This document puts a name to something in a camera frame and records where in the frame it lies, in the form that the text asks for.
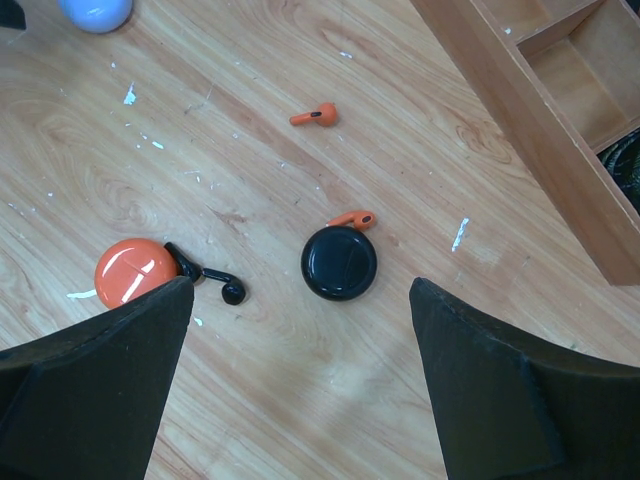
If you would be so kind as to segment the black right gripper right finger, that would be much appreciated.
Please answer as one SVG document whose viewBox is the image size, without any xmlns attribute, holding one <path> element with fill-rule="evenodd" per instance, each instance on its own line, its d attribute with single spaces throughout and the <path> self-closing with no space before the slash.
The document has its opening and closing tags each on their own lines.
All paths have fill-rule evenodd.
<svg viewBox="0 0 640 480">
<path fill-rule="evenodd" d="M 412 322 L 451 479 L 635 479 L 639 371 L 543 340 L 425 278 Z"/>
</svg>

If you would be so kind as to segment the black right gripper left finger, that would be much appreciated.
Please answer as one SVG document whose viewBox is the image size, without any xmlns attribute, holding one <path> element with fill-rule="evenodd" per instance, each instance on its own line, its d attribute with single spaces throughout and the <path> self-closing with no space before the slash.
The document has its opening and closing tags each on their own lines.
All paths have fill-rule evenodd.
<svg viewBox="0 0 640 480">
<path fill-rule="evenodd" d="M 193 302 L 177 277 L 3 350 L 2 478 L 144 478 Z"/>
</svg>

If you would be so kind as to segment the purple earbud case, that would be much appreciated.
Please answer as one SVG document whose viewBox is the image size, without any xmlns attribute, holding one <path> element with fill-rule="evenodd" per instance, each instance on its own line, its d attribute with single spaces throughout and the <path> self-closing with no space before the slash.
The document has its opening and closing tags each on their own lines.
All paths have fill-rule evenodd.
<svg viewBox="0 0 640 480">
<path fill-rule="evenodd" d="M 104 34 L 121 27 L 130 17 L 133 0 L 58 0 L 70 22 L 82 31 Z"/>
</svg>

